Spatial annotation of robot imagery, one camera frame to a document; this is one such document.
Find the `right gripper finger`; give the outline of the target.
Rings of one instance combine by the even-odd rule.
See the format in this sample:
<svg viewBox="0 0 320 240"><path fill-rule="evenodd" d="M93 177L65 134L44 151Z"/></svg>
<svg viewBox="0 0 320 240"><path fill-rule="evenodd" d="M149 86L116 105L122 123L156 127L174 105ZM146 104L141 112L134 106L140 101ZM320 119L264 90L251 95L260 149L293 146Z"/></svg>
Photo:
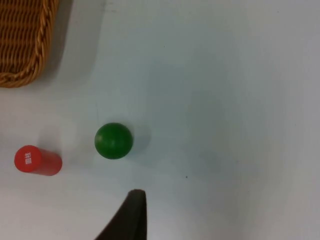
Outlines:
<svg viewBox="0 0 320 240"><path fill-rule="evenodd" d="M128 192L110 222L96 240L146 240L148 232L147 196L142 189Z"/></svg>

